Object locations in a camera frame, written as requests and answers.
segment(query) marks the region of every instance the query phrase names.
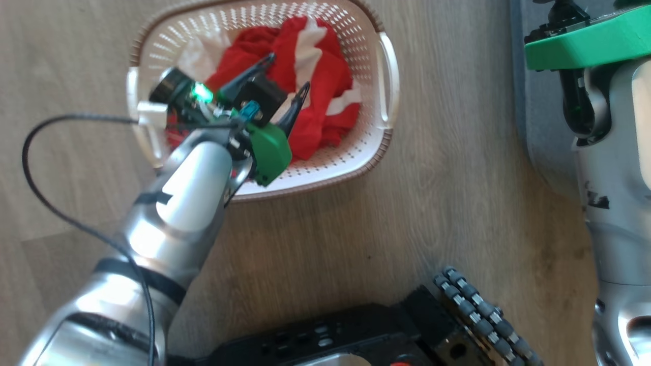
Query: gray mat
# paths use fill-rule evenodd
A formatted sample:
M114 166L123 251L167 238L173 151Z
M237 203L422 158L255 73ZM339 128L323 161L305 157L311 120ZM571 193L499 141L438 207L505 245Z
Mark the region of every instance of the gray mat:
M591 16L613 11L613 0L577 0L576 3ZM574 159L570 152L574 137L563 118L558 74L525 68L524 36L547 23L551 5L511 0L516 121L519 138L538 174L557 193L578 198Z

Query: red cloth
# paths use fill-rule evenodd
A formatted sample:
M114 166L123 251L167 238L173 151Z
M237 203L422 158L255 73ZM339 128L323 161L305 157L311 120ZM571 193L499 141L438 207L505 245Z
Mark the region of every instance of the red cloth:
M361 97L357 90L347 94L352 98L340 98L353 88L353 79L336 32L322 20L290 18L280 29L241 32L206 86L218 90L271 52L276 60L267 76L282 90L293 93L306 81L312 83L289 139L294 159L308 160L320 147L339 145L355 126Z

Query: basket handle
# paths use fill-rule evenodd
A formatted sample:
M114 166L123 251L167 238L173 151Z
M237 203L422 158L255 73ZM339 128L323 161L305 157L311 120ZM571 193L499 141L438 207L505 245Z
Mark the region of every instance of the basket handle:
M380 45L378 48L378 79L380 81L380 112L384 125L383 129L393 129L398 117L398 105L400 103L400 71L398 69L398 59L396 51L393 49L393 43L385 32L379 32ZM384 65L389 71L389 98L387 100L387 86L384 74Z
M126 76L126 99L129 109L129 116L132 119L139 120L140 111L138 110L138 74L137 66L129 67ZM143 151L143 154L152 166L157 169L163 166L169 156L169 147L165 139L165 131L151 126L133 126L135 139Z

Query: laundry basket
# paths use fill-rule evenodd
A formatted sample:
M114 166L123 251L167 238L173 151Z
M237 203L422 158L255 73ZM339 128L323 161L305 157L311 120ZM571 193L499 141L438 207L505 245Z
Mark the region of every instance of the laundry basket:
M127 76L130 114L147 100L161 73L174 66L184 44L197 35L225 31L231 40L250 27L279 27L287 18L311 16L330 23L339 36L362 103L355 128L338 147L320 149L309 161L295 162L267 188L245 183L235 201L315 190L361 176L382 159L391 142L400 81L393 45L382 22L364 0L226 0L177 5L152 18L135 41ZM136 138L154 166L165 147L154 146L151 130L136 127Z

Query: green bracket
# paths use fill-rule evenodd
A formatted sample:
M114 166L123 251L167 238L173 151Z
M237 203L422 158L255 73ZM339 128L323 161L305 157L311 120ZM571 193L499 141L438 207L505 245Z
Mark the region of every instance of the green bracket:
M587 68L651 55L651 5L531 42L525 55L530 70Z
M255 181L261 186L269 186L292 162L287 136L271 123L263 128L249 123L246 130L257 162Z

